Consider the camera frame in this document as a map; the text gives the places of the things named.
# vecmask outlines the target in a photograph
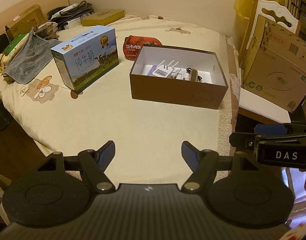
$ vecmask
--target red food package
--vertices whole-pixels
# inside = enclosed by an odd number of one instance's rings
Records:
[[[162,43],[155,38],[143,36],[129,36],[125,38],[123,45],[123,52],[127,59],[135,60],[143,44],[162,45]]]

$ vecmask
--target wooden floor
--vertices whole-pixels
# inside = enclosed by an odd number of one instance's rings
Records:
[[[16,180],[43,158],[34,140],[14,119],[0,132],[0,174],[3,176]]]

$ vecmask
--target large cardboard box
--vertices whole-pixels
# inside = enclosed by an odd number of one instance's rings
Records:
[[[306,44],[262,15],[242,68],[244,89],[289,112],[306,95]]]
[[[32,27],[39,26],[46,22],[42,9],[35,4],[21,14],[17,15],[5,27],[8,38],[12,41],[20,34],[29,33]]]
[[[151,76],[153,65],[174,60],[181,68],[177,79]],[[195,68],[201,82],[183,80],[186,69]],[[144,44],[129,74],[133,99],[218,109],[228,89],[214,52]]]
[[[64,84],[77,94],[119,64],[115,29],[94,26],[51,49]]]
[[[82,18],[83,26],[108,25],[125,16],[123,10],[103,10]]]

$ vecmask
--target cream blanket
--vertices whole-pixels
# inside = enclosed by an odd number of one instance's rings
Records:
[[[105,173],[116,186],[126,182],[178,183],[181,187],[191,174],[181,157],[183,141],[198,149],[229,154],[230,88],[219,110],[134,100],[129,84],[133,61],[124,57],[124,39],[130,35],[148,36],[163,45],[213,51],[230,84],[226,38],[197,25],[155,16],[125,17],[111,26],[116,30],[120,64],[78,99],[70,97],[54,60],[27,85],[7,84],[0,75],[0,98],[45,155],[53,151],[76,155],[113,140],[116,155]],[[67,40],[85,28],[62,31],[59,39]],[[46,86],[51,90],[40,91]]]

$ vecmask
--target blue milk box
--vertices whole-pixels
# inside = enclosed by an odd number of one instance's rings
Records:
[[[115,29],[94,26],[51,49],[64,84],[77,94],[118,65]]]

